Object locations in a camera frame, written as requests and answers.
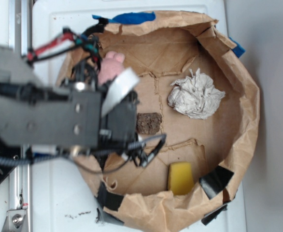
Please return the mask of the glowing gel gripper finger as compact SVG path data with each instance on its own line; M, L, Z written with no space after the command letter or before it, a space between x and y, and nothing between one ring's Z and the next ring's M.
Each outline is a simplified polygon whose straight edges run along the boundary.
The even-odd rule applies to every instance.
M140 82L132 68L125 69L111 83L101 107L101 117L105 117Z

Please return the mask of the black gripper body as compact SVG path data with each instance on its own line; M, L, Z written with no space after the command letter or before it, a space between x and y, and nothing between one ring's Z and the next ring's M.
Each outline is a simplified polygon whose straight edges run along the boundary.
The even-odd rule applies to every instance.
M98 86L90 83L69 81L74 90L76 117L73 118L73 135L69 148L81 150L121 150L137 140L137 93L132 90L105 117L101 107L112 82Z

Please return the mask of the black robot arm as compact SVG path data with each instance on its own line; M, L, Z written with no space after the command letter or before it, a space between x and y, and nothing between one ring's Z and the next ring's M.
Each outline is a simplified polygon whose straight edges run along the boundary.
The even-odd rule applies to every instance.
M131 69L108 92L83 82L48 87L13 50L0 46L0 139L9 146L124 148L137 139L139 79Z

